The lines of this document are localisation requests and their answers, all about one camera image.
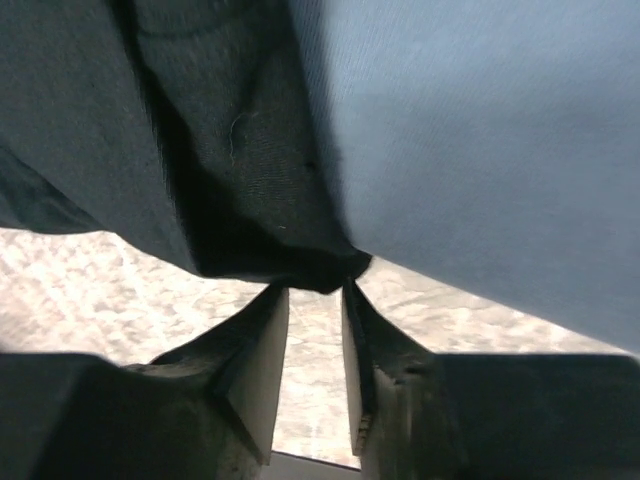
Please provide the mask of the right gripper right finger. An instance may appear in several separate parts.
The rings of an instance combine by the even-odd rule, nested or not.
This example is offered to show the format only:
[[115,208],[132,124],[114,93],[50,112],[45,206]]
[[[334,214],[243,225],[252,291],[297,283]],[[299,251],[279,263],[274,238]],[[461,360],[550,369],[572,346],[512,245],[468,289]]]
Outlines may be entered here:
[[361,456],[380,410],[375,374],[392,382],[413,367],[423,374],[435,355],[381,315],[352,279],[342,287],[341,322],[351,448]]

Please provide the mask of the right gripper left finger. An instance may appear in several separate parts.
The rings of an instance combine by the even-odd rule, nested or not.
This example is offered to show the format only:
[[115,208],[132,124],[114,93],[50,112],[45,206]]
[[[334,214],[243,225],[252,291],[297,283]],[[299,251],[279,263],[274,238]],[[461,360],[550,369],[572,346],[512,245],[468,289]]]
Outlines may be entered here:
[[289,325],[289,290],[272,285],[241,311],[149,364],[193,387],[259,463],[270,461]]

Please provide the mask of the black t shirt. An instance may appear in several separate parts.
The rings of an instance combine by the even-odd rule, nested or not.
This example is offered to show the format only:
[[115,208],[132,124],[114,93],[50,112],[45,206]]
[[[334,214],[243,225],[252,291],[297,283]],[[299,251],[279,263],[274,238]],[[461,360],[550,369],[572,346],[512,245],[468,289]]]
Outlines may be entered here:
[[284,1],[3,2],[1,224],[325,294],[371,261],[330,200]]

